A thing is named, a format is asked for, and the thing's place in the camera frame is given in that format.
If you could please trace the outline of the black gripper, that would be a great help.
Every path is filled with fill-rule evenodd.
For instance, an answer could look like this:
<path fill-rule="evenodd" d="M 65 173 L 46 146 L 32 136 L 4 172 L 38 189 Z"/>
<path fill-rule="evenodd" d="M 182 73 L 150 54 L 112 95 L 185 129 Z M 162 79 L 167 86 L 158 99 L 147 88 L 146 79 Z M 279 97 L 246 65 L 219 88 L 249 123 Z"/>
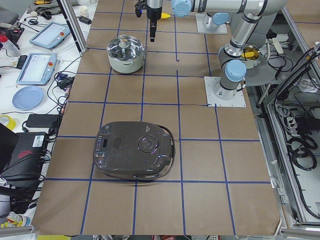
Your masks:
<path fill-rule="evenodd" d="M 157 21 L 159 20 L 162 14 L 163 0 L 147 0 L 146 1 L 146 14 L 148 19 L 150 19 L 150 41 L 154 42 L 157 32 Z"/>

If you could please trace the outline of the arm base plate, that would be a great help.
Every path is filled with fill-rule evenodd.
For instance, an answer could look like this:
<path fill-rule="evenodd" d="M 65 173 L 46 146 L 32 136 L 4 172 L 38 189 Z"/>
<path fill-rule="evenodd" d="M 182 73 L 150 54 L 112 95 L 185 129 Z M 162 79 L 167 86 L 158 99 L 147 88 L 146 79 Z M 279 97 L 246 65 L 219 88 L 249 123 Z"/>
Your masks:
<path fill-rule="evenodd" d="M 226 90 L 220 85 L 221 77 L 205 76 L 204 86 L 209 107 L 245 108 L 246 102 L 241 84 L 236 89 Z"/>
<path fill-rule="evenodd" d="M 226 35 L 228 33 L 226 22 L 229 19 L 227 12 L 217 12 L 210 15 L 196 14 L 196 25 L 197 32 L 199 34 L 215 34 L 215 35 Z"/>

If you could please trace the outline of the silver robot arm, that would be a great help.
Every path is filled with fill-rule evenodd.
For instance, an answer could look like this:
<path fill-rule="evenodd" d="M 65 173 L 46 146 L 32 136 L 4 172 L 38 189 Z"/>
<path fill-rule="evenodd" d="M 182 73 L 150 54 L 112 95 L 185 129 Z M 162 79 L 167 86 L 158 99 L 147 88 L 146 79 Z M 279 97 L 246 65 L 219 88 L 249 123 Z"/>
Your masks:
<path fill-rule="evenodd" d="M 184 17 L 191 12 L 222 12 L 242 14 L 232 37 L 218 53 L 222 77 L 214 85 L 214 94 L 222 100 L 231 100 L 239 83 L 244 80 L 246 66 L 240 60 L 245 45 L 264 16 L 277 13 L 286 0 L 172 0 L 175 16 Z"/>
<path fill-rule="evenodd" d="M 227 31 L 226 22 L 229 20 L 227 12 L 207 12 L 203 20 L 204 29 L 209 33 L 224 33 Z"/>

